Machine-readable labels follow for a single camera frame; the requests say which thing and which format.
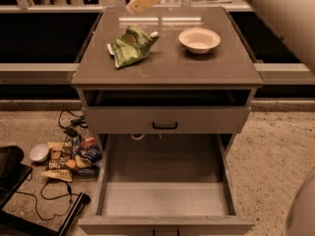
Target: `small bowl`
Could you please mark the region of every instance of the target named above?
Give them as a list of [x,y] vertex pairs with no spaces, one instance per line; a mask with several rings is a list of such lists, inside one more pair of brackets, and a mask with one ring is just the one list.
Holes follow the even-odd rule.
[[43,162],[49,156],[49,147],[47,144],[39,144],[31,149],[30,159],[33,162]]
[[192,28],[187,29],[179,35],[179,41],[187,49],[195,54],[204,54],[216,48],[220,42],[220,37],[208,29]]

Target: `wire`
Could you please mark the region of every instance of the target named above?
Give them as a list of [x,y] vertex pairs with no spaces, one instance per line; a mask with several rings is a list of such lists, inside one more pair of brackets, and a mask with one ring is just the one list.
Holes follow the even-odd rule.
[[52,182],[52,181],[48,181],[47,183],[45,183],[45,185],[44,185],[44,186],[41,188],[41,190],[40,190],[40,195],[41,195],[41,197],[42,197],[43,199],[48,200],[48,201],[52,201],[52,200],[57,200],[57,199],[61,199],[61,198],[63,198],[63,197],[70,196],[70,200],[69,200],[68,208],[66,209],[66,211],[65,211],[64,213],[62,213],[62,214],[56,214],[56,213],[54,213],[53,216],[50,217],[50,218],[44,218],[44,217],[42,217],[42,216],[39,214],[38,208],[37,208],[37,205],[38,205],[38,198],[37,198],[36,195],[30,194],[30,193],[25,193],[25,192],[20,192],[20,191],[17,191],[17,192],[16,192],[16,193],[18,193],[18,194],[23,194],[23,195],[27,195],[27,196],[31,196],[31,197],[35,198],[35,212],[36,212],[36,214],[38,215],[38,217],[39,217],[41,220],[43,220],[43,221],[53,220],[56,216],[64,216],[64,215],[69,211],[69,209],[70,209],[70,207],[71,207],[71,203],[73,202],[73,201],[72,201],[72,196],[79,196],[78,194],[73,194],[73,193],[72,193],[71,187],[70,187],[70,185],[69,185],[67,182],[63,182],[63,183],[65,183],[65,184],[67,185],[68,194],[60,195],[60,196],[53,197],[53,198],[45,197],[45,196],[43,195],[43,190],[44,190],[44,188],[45,188],[49,183],[51,183],[51,182]]
[[39,217],[41,220],[43,220],[43,221],[52,220],[52,219],[54,219],[56,216],[64,216],[64,215],[69,211],[70,206],[71,206],[71,203],[69,203],[67,210],[66,210],[64,213],[62,213],[62,214],[55,214],[55,213],[54,213],[52,217],[50,217],[50,218],[44,218],[44,217],[42,217],[42,216],[39,214],[39,212],[38,212],[38,208],[37,208],[38,199],[37,199],[37,196],[36,196],[36,195],[31,194],[31,193],[20,192],[20,191],[18,191],[18,192],[16,192],[16,193],[23,194],[23,195],[27,195],[27,196],[31,196],[31,197],[35,198],[35,211],[36,211],[36,214],[37,214],[38,217]]
[[9,190],[2,188],[1,186],[0,186],[0,190],[5,191],[5,192],[10,192]]
[[67,110],[67,109],[62,110],[62,111],[60,112],[59,118],[58,118],[58,125],[59,125],[59,127],[62,128],[62,129],[65,129],[65,128],[66,128],[66,127],[62,126],[61,123],[60,123],[61,116],[62,116],[62,114],[63,114],[64,112],[67,112],[67,113],[69,113],[69,114],[71,114],[72,116],[75,116],[75,117],[77,117],[77,118],[82,117],[82,116],[79,116],[79,115],[74,114],[73,112],[71,112],[71,111],[69,111],[69,110]]

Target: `cable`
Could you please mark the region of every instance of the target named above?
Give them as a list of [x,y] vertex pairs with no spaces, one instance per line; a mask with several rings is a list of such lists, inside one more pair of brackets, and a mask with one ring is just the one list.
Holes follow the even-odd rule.
[[61,123],[60,123],[61,115],[62,115],[64,112],[67,112],[67,113],[69,113],[69,114],[71,114],[72,116],[75,116],[75,117],[77,117],[77,118],[81,118],[81,117],[82,117],[81,115],[80,115],[80,116],[79,116],[79,115],[76,115],[76,114],[74,114],[73,112],[71,112],[71,111],[69,111],[69,110],[67,110],[67,109],[62,110],[62,111],[60,112],[60,114],[59,114],[59,119],[58,119],[58,125],[59,125],[59,127],[62,128],[62,129],[65,129],[65,128],[66,128],[66,127],[62,126]]
[[5,192],[10,192],[9,190],[2,188],[1,186],[0,186],[0,190],[5,191]]
[[65,134],[67,134],[68,136],[70,136],[70,137],[72,137],[72,138],[78,137],[78,136],[79,136],[78,132],[77,132],[76,130],[74,130],[72,127],[70,127],[70,126],[64,127],[64,126],[61,125],[60,120],[61,120],[61,116],[62,116],[62,114],[63,114],[64,112],[67,112],[67,113],[69,113],[69,114],[71,114],[71,115],[73,115],[73,116],[75,116],[75,117],[78,117],[78,118],[79,118],[79,117],[82,118],[82,116],[78,116],[78,115],[74,114],[73,112],[71,112],[71,111],[69,111],[69,110],[62,110],[62,111],[60,112],[59,118],[58,118],[58,125],[59,125],[59,127],[63,130],[63,132],[64,132]]
[[45,196],[43,195],[43,190],[44,190],[44,188],[45,188],[49,183],[51,183],[51,182],[52,182],[52,181],[48,181],[48,182],[41,188],[41,190],[40,190],[40,195],[41,195],[41,197],[42,197],[43,199],[48,200],[48,201],[52,201],[52,200],[57,200],[57,199],[61,199],[61,198],[63,198],[63,197],[70,196],[70,200],[69,200],[68,208],[67,208],[67,210],[66,210],[64,213],[62,213],[62,214],[56,214],[56,213],[54,213],[53,216],[50,217],[50,218],[44,218],[44,217],[42,217],[42,216],[39,214],[38,208],[37,208],[37,205],[38,205],[38,198],[37,198],[36,195],[30,194],[30,193],[25,193],[25,192],[20,192],[20,191],[17,191],[17,192],[16,192],[16,193],[18,193],[18,194],[23,194],[23,195],[27,195],[27,196],[31,196],[31,197],[35,198],[35,212],[36,212],[36,214],[38,215],[38,217],[39,217],[41,220],[43,220],[43,221],[53,220],[56,216],[64,216],[64,215],[69,211],[69,209],[70,209],[70,207],[71,207],[71,203],[73,202],[73,201],[72,201],[72,196],[79,196],[78,194],[73,194],[73,193],[72,193],[72,189],[71,189],[70,185],[69,185],[67,182],[63,182],[63,183],[65,183],[65,184],[67,185],[68,194],[60,195],[60,196],[53,197],[53,198],[45,197]]
[[71,114],[72,116],[77,117],[77,119],[73,119],[73,120],[70,121],[72,127],[80,126],[81,128],[84,128],[84,129],[88,128],[88,125],[87,125],[87,122],[86,122],[86,118],[85,118],[84,115],[76,115],[76,114],[74,114],[73,112],[71,112],[69,110],[61,111],[60,116],[59,116],[59,124],[60,124],[60,118],[61,118],[61,115],[62,115],[63,112],[67,112],[67,113]]

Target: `snack bag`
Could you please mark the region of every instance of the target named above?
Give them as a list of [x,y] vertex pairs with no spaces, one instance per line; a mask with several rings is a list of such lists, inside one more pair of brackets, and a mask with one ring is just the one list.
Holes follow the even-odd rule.
[[158,32],[146,35],[138,26],[129,26],[122,36],[107,44],[114,55],[117,68],[123,68],[148,57],[151,47],[159,39]]
[[47,144],[50,151],[50,158],[46,169],[41,175],[71,182],[72,172],[66,165],[67,161],[71,158],[71,143],[48,142]]

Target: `drawer handle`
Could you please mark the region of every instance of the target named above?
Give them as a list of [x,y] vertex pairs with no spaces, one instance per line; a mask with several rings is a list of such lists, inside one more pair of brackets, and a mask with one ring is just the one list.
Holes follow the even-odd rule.
[[155,130],[175,130],[178,128],[178,122],[175,122],[171,125],[157,125],[155,122],[152,123],[152,127]]

